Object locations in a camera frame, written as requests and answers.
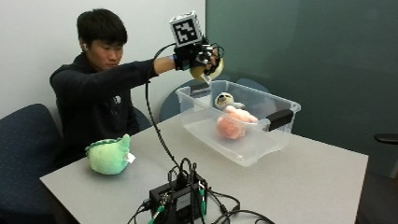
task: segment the black jacket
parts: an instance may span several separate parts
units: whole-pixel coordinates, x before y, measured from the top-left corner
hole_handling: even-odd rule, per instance
[[[130,89],[146,82],[149,69],[149,77],[154,77],[151,60],[97,72],[81,53],[73,64],[53,72],[49,84],[57,97],[64,132],[57,163],[64,165],[84,157],[90,143],[140,131]]]

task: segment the clear plastic container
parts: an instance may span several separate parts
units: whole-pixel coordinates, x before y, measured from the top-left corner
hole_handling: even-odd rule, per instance
[[[257,122],[243,122],[215,107],[222,92],[234,96],[237,103]],[[177,89],[182,127],[217,152],[242,166],[250,166],[267,153],[289,145],[298,103],[241,86],[229,81],[213,81]],[[219,118],[230,120],[243,129],[243,136],[230,139],[219,134]]]

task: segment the young man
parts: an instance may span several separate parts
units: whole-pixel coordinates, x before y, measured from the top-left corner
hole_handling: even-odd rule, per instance
[[[93,9],[80,15],[77,33],[82,53],[49,78],[64,132],[58,166],[82,158],[90,143],[140,131],[130,89],[175,68],[175,55],[154,62],[120,65],[126,31],[118,16],[106,9]]]

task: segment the green stuffed toy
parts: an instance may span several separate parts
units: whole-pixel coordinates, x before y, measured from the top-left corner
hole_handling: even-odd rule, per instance
[[[129,135],[125,134],[118,139],[105,139],[92,143],[85,148],[90,168],[104,174],[118,174],[126,164],[136,157],[129,153]]]

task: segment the gray table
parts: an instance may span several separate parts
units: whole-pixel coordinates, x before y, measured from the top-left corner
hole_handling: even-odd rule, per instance
[[[209,186],[235,196],[241,209],[261,213],[275,224],[354,223],[366,155],[293,135],[285,149],[242,167],[185,131],[179,116],[162,122],[159,128],[177,161],[186,157],[195,162]],[[153,128],[132,137],[130,152],[137,159],[118,175],[94,173],[88,160],[81,159],[41,178],[80,223],[126,223],[147,198],[147,191],[166,183],[174,163]],[[234,202],[221,199],[230,209]],[[215,203],[209,199],[206,223],[218,216]],[[149,219],[149,211],[138,215],[138,223],[147,223]],[[231,223],[254,223],[254,219],[241,214]]]

